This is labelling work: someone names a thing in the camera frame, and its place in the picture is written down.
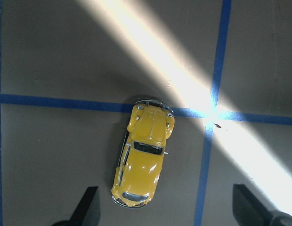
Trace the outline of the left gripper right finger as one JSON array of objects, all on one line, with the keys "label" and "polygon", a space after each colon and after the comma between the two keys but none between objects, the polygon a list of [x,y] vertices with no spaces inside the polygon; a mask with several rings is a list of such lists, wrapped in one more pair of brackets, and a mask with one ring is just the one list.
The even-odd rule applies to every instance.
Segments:
[{"label": "left gripper right finger", "polygon": [[244,184],[234,184],[232,212],[240,226],[292,226],[292,216],[269,211]]}]

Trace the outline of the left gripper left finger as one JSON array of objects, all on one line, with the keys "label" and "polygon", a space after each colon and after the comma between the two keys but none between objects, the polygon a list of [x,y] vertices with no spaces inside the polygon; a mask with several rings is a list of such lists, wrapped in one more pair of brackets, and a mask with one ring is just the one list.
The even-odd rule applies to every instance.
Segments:
[{"label": "left gripper left finger", "polygon": [[59,221],[53,226],[98,226],[100,221],[100,199],[98,186],[86,189],[69,220]]}]

